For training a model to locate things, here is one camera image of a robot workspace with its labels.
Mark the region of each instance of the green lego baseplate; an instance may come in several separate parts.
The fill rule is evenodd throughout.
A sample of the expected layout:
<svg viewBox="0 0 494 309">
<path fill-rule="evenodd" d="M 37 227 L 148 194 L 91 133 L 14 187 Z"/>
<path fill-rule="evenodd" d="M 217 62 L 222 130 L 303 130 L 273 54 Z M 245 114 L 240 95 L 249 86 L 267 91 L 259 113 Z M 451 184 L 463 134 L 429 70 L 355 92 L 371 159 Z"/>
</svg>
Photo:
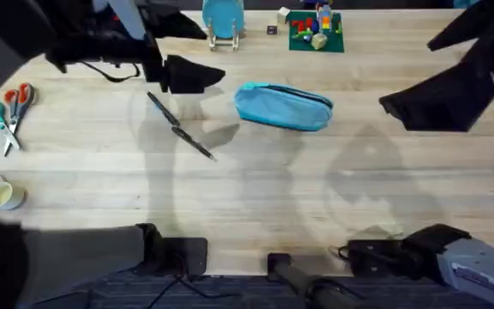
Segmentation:
<svg viewBox="0 0 494 309">
<path fill-rule="evenodd" d="M 306 21 L 308 17 L 314 22 L 317 22 L 316 12 L 307 11 L 293 11 L 287 15 L 287 21 L 289 22 L 289 51 L 309 51 L 309 52 L 344 52 L 344 39 L 342 29 L 342 22 L 340 13 L 333 14 L 333 26 L 330 34 L 327 36 L 327 43 L 325 46 L 316 50 L 310 43 L 304 42 L 302 39 L 294 39 L 293 36 L 297 34 L 297 28 L 292 26 L 292 21 Z"/>
</svg>

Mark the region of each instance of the blue pencil case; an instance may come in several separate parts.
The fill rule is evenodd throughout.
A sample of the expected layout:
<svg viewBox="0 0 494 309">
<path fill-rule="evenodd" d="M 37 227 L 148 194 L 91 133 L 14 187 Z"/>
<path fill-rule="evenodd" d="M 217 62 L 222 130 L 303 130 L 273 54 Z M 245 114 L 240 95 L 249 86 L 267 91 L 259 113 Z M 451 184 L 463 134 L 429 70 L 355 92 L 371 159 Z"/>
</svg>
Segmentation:
<svg viewBox="0 0 494 309">
<path fill-rule="evenodd" d="M 285 85 L 247 82 L 234 100 L 241 119 L 287 129 L 317 131 L 333 117 L 331 100 Z"/>
</svg>

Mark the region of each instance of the light wood surface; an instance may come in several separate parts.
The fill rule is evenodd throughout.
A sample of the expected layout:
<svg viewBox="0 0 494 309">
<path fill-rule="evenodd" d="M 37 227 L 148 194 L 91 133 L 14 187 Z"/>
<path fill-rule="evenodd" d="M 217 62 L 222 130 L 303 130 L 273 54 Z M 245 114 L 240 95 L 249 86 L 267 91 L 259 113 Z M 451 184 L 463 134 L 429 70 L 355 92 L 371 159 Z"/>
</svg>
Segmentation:
<svg viewBox="0 0 494 309">
<path fill-rule="evenodd" d="M 378 103 L 457 63 L 467 45 L 425 44 L 458 14 L 345 11 L 345 54 L 288 51 L 283 27 L 266 35 L 275 12 L 246 12 L 235 53 L 160 40 L 164 53 L 226 70 L 201 95 L 170 98 L 142 78 L 112 84 L 81 65 L 62 75 L 36 58 L 0 91 L 28 81 L 40 93 L 18 136 L 27 151 L 3 158 L 0 137 L 0 173 L 28 191 L 21 209 L 0 216 L 42 228 L 153 222 L 165 236 L 207 237 L 210 274 L 263 273 L 271 251 L 345 273 L 328 246 L 436 222 L 494 245 L 494 103 L 468 134 L 407 132 Z M 316 133 L 240 121 L 233 95 L 248 81 L 326 95 L 333 121 Z M 218 162 L 178 140 L 146 90 Z"/>
</svg>

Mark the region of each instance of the dark carpet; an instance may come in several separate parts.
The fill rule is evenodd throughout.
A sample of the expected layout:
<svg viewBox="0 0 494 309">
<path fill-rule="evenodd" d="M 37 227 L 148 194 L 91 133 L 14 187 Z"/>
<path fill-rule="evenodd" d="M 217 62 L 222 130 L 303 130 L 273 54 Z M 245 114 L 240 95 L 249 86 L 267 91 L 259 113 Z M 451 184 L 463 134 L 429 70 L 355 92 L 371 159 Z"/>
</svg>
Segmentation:
<svg viewBox="0 0 494 309">
<path fill-rule="evenodd" d="M 81 287 L 90 290 L 90 309 L 144 309 L 172 280 L 169 277 L 136 276 L 129 272 L 108 276 Z M 389 278 L 337 280 L 383 309 L 494 309 L 468 294 L 438 286 L 430 281 L 412 282 Z M 181 285 L 175 285 L 155 305 L 160 309 L 301 309 L 303 302 L 289 288 L 268 282 L 262 276 L 203 277 L 194 285 L 206 294 L 241 293 L 239 298 L 206 300 Z M 84 305 L 36 309 L 83 309 Z"/>
</svg>

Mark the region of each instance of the black pen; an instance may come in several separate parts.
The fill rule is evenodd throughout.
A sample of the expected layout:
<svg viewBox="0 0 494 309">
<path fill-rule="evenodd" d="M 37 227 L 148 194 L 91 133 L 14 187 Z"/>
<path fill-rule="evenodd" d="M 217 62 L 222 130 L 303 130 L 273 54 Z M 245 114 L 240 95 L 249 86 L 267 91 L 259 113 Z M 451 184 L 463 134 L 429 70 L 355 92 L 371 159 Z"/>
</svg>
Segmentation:
<svg viewBox="0 0 494 309">
<path fill-rule="evenodd" d="M 180 122 L 178 119 L 176 119 L 169 110 L 167 110 L 163 104 L 158 100 L 158 98 L 155 97 L 154 94 L 148 91 L 147 93 L 148 98 L 163 112 L 163 116 L 172 124 L 172 131 L 175 132 L 175 134 L 182 138 L 185 142 L 187 142 L 190 146 L 193 148 L 197 149 L 199 152 L 201 152 L 203 155 L 208 157 L 209 159 L 216 161 L 216 159 L 213 157 L 213 155 L 208 152 L 199 142 L 194 141 L 192 136 L 190 136 L 188 133 L 186 133 L 184 130 L 180 128 Z"/>
<path fill-rule="evenodd" d="M 172 127 L 172 131 L 175 132 L 175 134 L 178 135 L 180 138 L 182 138 L 185 142 L 190 144 L 193 148 L 201 152 L 203 155 L 205 155 L 206 157 L 208 157 L 213 161 L 216 161 L 213 155 L 210 152 L 208 152 L 208 150 L 206 150 L 199 142 L 194 141 L 194 139 L 192 138 L 192 136 L 190 136 L 190 134 L 184 132 L 184 130 L 176 126 Z"/>
<path fill-rule="evenodd" d="M 154 94 L 152 94 L 151 92 L 148 91 L 147 93 L 148 95 L 148 98 L 150 98 L 150 100 L 161 110 L 161 112 L 163 112 L 163 116 L 165 116 L 165 118 L 167 118 L 167 120 L 169 120 L 169 122 L 173 125 L 173 126 L 177 126 L 179 127 L 180 126 L 180 122 L 178 122 L 178 119 L 176 119 L 172 114 L 171 112 L 169 112 L 169 110 L 167 110 L 164 106 L 163 106 L 163 103 L 161 103 L 158 98 L 155 97 Z"/>
</svg>

